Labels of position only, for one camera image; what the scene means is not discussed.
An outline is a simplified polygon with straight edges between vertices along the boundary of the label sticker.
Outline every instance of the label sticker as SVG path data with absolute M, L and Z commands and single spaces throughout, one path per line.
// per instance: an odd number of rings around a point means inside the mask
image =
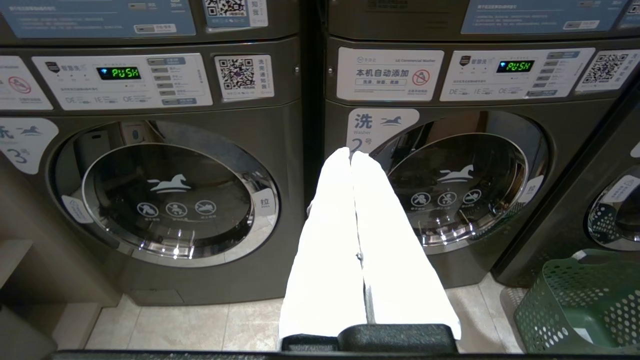
M 420 119 L 416 109 L 359 108 L 349 113 L 345 146 L 351 152 L 369 154 L 380 145 L 412 127 Z
M 609 204 L 623 202 L 640 185 L 640 179 L 625 175 L 602 197 L 602 202 Z
M 271 189 L 263 189 L 251 195 L 255 204 L 255 214 L 266 217 L 276 213 L 276 202 Z
M 633 149 L 631 149 L 631 157 L 640 158 L 640 142 Z
M 608 31 L 627 0 L 470 0 L 463 34 Z
M 51 110 L 42 92 L 19 56 L 0 56 L 0 110 Z
M 222 98 L 275 96 L 271 55 L 216 56 Z
M 618 24 L 618 29 L 632 29 L 640 27 L 640 0 L 631 0 Z
M 86 210 L 82 200 L 66 195 L 62 195 L 61 199 L 65 208 L 67 208 L 69 215 L 71 215 L 77 222 L 80 224 L 90 224 L 93 222 L 93 219 L 91 218 L 91 215 L 89 215 L 89 211 Z
M 195 35 L 189 0 L 2 0 L 19 38 L 129 38 Z
M 31 59 L 64 110 L 213 104 L 199 53 Z
M 0 117 L 0 151 L 25 174 L 37 174 L 58 127 L 42 117 Z
M 454 51 L 441 101 L 565 97 L 595 52 L 582 49 Z
M 617 90 L 622 87 L 640 60 L 640 50 L 600 51 L 591 60 L 576 92 Z
M 337 97 L 345 100 L 430 101 L 444 51 L 338 51 Z
M 269 25 L 266 0 L 202 0 L 210 28 L 258 28 Z
M 529 202 L 533 199 L 534 196 L 540 190 L 540 186 L 542 185 L 542 180 L 545 179 L 544 175 L 536 176 L 533 179 L 529 180 L 527 184 L 524 186 L 524 192 L 518 198 L 518 202 Z

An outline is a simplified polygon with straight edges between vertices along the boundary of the qr code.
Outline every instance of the qr code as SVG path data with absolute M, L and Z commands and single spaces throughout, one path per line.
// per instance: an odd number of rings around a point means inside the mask
M 218 65 L 225 90 L 255 88 L 253 59 L 221 59 Z
M 209 16 L 246 16 L 244 0 L 207 0 Z
M 618 69 L 625 60 L 628 58 L 628 54 L 610 54 L 610 55 L 598 55 L 598 58 L 589 68 L 589 72 L 584 76 L 582 80 L 583 84 L 593 83 L 606 83 L 618 72 Z

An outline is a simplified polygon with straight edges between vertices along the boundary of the number 3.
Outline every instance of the number 3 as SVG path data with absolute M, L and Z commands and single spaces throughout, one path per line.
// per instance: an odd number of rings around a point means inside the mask
M 14 153 L 14 156 L 13 156 L 13 157 L 14 157 L 14 158 L 17 158 L 17 159 L 14 159 L 14 161 L 15 161 L 16 163 L 18 163 L 18 164 L 25 164 L 25 163 L 27 163 L 27 159 L 23 158 L 23 157 L 22 157 L 22 155 L 20 155 L 20 152 L 19 152 L 18 150 L 16 150 L 16 149 L 8 149 L 8 150 L 7 150 L 7 152 L 12 152 L 12 153 Z

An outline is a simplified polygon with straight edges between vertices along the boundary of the control panel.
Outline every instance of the control panel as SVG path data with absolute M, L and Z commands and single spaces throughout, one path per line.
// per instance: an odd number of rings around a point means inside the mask
M 441 101 L 566 97 L 595 48 L 454 51 Z
M 64 110 L 213 104 L 198 53 L 31 59 Z

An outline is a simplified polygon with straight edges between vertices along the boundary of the washer door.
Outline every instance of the washer door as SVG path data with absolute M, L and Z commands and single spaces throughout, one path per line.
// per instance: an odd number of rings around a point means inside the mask
M 613 250 L 640 251 L 640 165 L 611 182 L 587 213 L 587 233 Z
M 92 129 L 65 145 L 56 179 L 70 153 L 82 176 L 72 196 L 81 195 L 93 219 L 85 226 L 134 258 L 218 265 L 257 249 L 274 228 L 278 197 L 267 170 L 202 128 L 157 121 Z
M 501 111 L 454 114 L 371 154 L 388 174 L 427 254 L 459 249 L 519 211 L 548 162 L 542 132 Z

